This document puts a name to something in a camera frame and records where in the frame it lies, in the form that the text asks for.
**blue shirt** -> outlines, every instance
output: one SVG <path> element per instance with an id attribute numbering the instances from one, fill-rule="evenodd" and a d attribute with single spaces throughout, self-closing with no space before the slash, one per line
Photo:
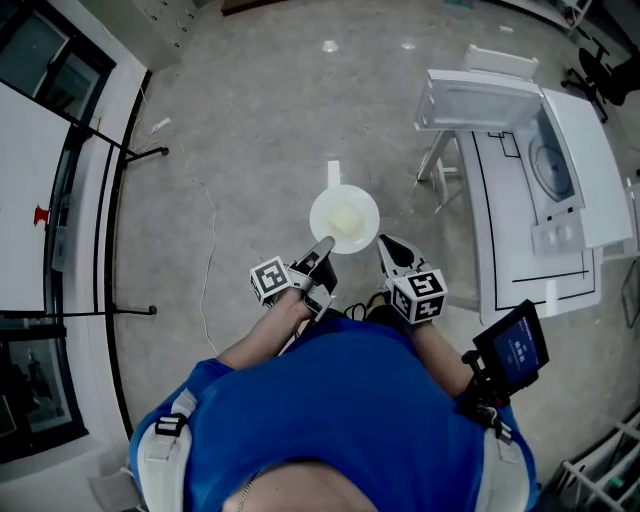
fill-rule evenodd
<path id="1" fill-rule="evenodd" d="M 336 319 L 259 366 L 198 363 L 138 425 L 130 446 L 136 478 L 142 434 L 184 388 L 198 398 L 185 511 L 218 511 L 262 468 L 296 457 L 338 469 L 380 512 L 474 510 L 484 430 L 454 413 L 455 402 L 393 329 Z M 531 508 L 533 457 L 511 409 L 501 413 L 527 461 Z"/>

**white rack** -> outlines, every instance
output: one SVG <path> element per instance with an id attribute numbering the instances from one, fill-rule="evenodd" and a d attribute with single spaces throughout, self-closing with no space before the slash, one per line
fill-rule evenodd
<path id="1" fill-rule="evenodd" d="M 640 487 L 640 480 L 636 480 L 630 484 L 627 483 L 627 489 L 619 497 L 609 495 L 607 490 L 613 479 L 625 478 L 626 471 L 640 455 L 639 422 L 640 413 L 637 413 L 626 424 L 621 422 L 615 423 L 615 433 L 601 443 L 589 455 L 578 461 L 564 461 L 561 464 L 562 470 L 568 473 L 569 476 L 568 478 L 562 477 L 561 480 L 564 480 L 564 484 L 555 494 L 557 496 L 566 494 L 565 499 L 562 500 L 565 505 L 568 505 L 566 500 L 569 499 L 575 503 L 576 507 L 582 510 L 583 507 L 588 509 L 595 501 L 600 501 L 606 504 L 610 510 L 615 510 L 616 512 L 625 512 L 628 510 L 625 505 L 632 496 L 637 494 L 638 487 Z M 618 448 L 624 436 L 628 436 L 638 441 L 638 443 L 631 447 L 626 453 L 620 453 L 620 459 L 615 465 L 607 468 L 604 474 L 598 474 L 596 470 L 598 465 L 602 464 L 603 461 L 613 460 L 613 454 L 618 453 Z M 578 484 L 573 488 L 571 488 L 572 480 L 577 481 Z"/>
<path id="2" fill-rule="evenodd" d="M 555 23 L 556 25 L 568 30 L 569 33 L 573 32 L 582 19 L 584 15 L 587 13 L 589 6 L 593 0 L 586 0 L 583 3 L 582 7 L 578 4 L 581 3 L 579 0 L 559 0 L 559 3 L 563 4 L 565 7 L 571 7 L 575 13 L 576 17 L 573 20 L 573 23 L 570 23 L 565 19 L 560 11 L 558 11 L 557 7 L 550 4 L 546 0 L 501 0 L 504 3 L 515 5 L 520 9 L 524 9 L 526 11 L 532 12 L 541 16 L 542 18 L 546 18 L 547 20 Z"/>

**white shelf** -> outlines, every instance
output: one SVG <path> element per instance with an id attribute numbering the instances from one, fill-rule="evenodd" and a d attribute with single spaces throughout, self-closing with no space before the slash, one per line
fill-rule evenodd
<path id="1" fill-rule="evenodd" d="M 571 25 L 567 23 L 562 14 L 560 14 L 555 7 L 544 0 L 501 0 L 504 3 L 515 5 L 521 9 L 525 9 L 529 12 L 537 14 L 549 21 L 560 25 L 562 28 L 570 29 Z"/>

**white wall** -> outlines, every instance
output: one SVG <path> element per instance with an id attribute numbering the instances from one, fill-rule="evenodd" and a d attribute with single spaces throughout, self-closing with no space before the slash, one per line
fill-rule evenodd
<path id="1" fill-rule="evenodd" d="M 121 142 L 146 69 L 77 0 L 49 2 L 116 62 L 96 106 L 92 126 L 99 126 L 102 133 Z M 93 244 L 107 152 L 108 144 L 93 137 L 80 154 L 67 221 L 70 240 L 63 281 L 65 312 L 93 309 Z M 115 150 L 101 217 L 98 266 L 101 308 L 104 308 L 105 224 L 117 158 Z M 125 463 L 128 439 L 114 390 L 104 318 L 68 319 L 65 324 L 73 385 L 90 435 L 1 465 L 0 511 L 97 511 L 86 477 L 107 474 Z"/>

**small display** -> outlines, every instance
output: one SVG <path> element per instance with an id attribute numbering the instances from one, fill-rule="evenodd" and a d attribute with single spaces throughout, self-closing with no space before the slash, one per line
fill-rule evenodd
<path id="1" fill-rule="evenodd" d="M 516 386 L 520 380 L 540 367 L 531 327 L 526 318 L 520 319 L 498 335 L 494 345 L 510 386 Z"/>
<path id="2" fill-rule="evenodd" d="M 538 370 L 549 362 L 535 305 L 528 300 L 473 342 L 484 362 L 482 373 L 505 404 L 510 395 L 535 382 Z"/>

